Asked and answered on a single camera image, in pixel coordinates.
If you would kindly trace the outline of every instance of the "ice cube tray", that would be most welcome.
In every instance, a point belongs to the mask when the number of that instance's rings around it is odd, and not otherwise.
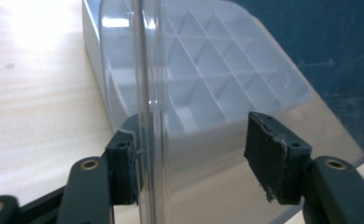
[[[130,1],[119,4],[131,11]],[[171,136],[238,122],[251,110],[273,113],[310,98],[300,71],[242,7],[226,1],[167,0],[164,10],[165,114]],[[105,73],[111,120],[119,127],[138,112],[133,31],[120,28],[114,38],[113,55],[120,51],[122,58],[109,60]]]

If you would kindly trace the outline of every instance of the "clear plastic container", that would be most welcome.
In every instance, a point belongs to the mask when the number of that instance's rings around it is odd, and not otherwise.
[[[103,0],[99,31],[112,126],[139,117],[141,223],[278,223],[299,210],[268,203],[243,157],[249,111],[279,119],[313,157],[364,161],[337,113],[359,100],[313,88],[304,69],[323,64],[292,62],[246,8]]]

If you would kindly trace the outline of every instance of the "light wood surface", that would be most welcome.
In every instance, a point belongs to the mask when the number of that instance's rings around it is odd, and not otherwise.
[[[112,135],[81,1],[0,1],[0,194],[23,205],[63,186],[72,164],[101,155]],[[119,223],[138,223],[136,206],[117,209]]]

